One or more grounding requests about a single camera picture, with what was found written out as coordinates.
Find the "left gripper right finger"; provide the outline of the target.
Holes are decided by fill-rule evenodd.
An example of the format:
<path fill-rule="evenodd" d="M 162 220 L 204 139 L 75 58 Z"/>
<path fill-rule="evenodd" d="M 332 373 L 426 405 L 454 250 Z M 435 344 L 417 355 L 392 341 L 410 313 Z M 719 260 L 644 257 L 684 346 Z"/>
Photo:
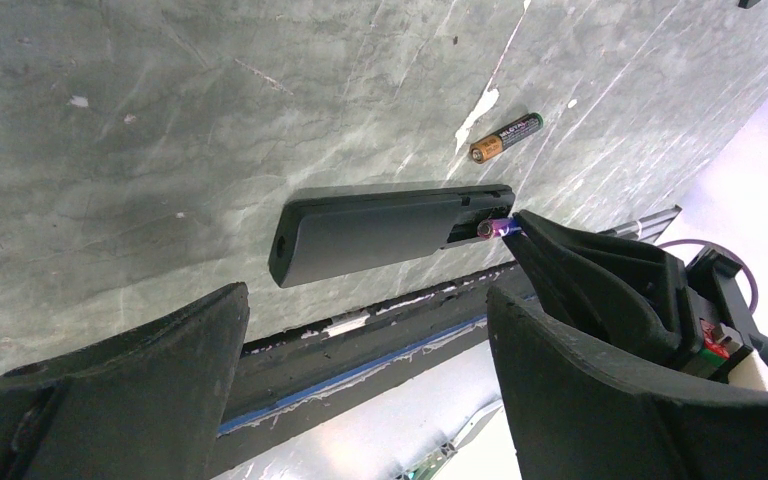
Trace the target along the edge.
<path fill-rule="evenodd" d="M 768 479 L 768 392 L 664 368 L 498 288 L 490 348 L 525 479 Z"/>

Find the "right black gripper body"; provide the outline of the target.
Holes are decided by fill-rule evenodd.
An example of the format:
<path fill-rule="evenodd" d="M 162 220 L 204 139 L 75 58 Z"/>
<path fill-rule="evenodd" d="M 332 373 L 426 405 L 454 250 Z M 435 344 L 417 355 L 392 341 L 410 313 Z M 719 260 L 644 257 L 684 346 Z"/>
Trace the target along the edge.
<path fill-rule="evenodd" d="M 705 380 L 725 381 L 755 351 L 737 322 L 748 306 L 724 286 L 743 264 L 724 251 L 701 251 L 689 266 L 670 253 L 664 260 L 679 335 L 677 350 L 665 365 Z"/>

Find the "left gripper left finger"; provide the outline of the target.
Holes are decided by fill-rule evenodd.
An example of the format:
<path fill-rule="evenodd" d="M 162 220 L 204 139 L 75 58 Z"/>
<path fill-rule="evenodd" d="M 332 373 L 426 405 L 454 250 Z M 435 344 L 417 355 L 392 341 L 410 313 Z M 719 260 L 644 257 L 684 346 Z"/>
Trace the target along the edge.
<path fill-rule="evenodd" d="M 0 376 L 0 479 L 203 479 L 241 356 L 248 290 Z"/>

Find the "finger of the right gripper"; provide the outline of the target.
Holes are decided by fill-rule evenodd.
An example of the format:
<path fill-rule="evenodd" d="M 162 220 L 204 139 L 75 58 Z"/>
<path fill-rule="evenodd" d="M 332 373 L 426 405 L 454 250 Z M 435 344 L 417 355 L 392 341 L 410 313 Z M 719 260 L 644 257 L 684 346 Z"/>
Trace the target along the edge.
<path fill-rule="evenodd" d="M 513 215 L 513 255 L 548 312 L 677 312 L 681 261 L 638 240 Z"/>
<path fill-rule="evenodd" d="M 675 353 L 676 334 L 618 276 L 557 245 L 545 252 L 522 233 L 503 241 L 553 318 L 656 364 L 665 365 Z"/>

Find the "blue AAA battery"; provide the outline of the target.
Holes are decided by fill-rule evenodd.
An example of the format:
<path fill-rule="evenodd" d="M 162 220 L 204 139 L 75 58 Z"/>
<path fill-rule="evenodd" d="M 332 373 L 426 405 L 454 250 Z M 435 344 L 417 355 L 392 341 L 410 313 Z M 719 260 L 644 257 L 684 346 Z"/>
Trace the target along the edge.
<path fill-rule="evenodd" d="M 522 232 L 522 227 L 512 218 L 489 218 L 477 226 L 477 235 L 482 239 L 506 237 Z"/>

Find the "black gold AAA battery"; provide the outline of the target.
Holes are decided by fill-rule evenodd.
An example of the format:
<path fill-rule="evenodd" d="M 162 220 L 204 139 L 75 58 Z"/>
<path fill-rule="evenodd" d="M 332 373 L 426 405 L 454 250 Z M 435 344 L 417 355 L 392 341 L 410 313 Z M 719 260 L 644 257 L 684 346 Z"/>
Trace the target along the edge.
<path fill-rule="evenodd" d="M 537 133 L 543 124 L 544 120 L 539 113 L 528 113 L 472 143 L 469 157 L 475 163 L 483 164 Z"/>

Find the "black remote control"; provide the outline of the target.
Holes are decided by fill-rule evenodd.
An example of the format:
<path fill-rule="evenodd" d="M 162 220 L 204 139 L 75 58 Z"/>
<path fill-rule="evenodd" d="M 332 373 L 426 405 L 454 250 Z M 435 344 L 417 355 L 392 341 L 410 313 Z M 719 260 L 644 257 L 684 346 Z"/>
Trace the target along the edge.
<path fill-rule="evenodd" d="M 480 223 L 507 217 L 515 199 L 502 184 L 312 191 L 282 208 L 269 271 L 290 288 L 476 243 Z"/>

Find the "black remote battery cover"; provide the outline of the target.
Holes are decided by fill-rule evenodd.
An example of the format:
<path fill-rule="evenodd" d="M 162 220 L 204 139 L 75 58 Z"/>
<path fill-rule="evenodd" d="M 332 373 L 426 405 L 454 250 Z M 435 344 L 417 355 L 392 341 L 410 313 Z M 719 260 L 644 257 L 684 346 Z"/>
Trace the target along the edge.
<path fill-rule="evenodd" d="M 760 0 L 739 0 L 738 7 L 742 9 L 750 9 L 757 5 Z"/>

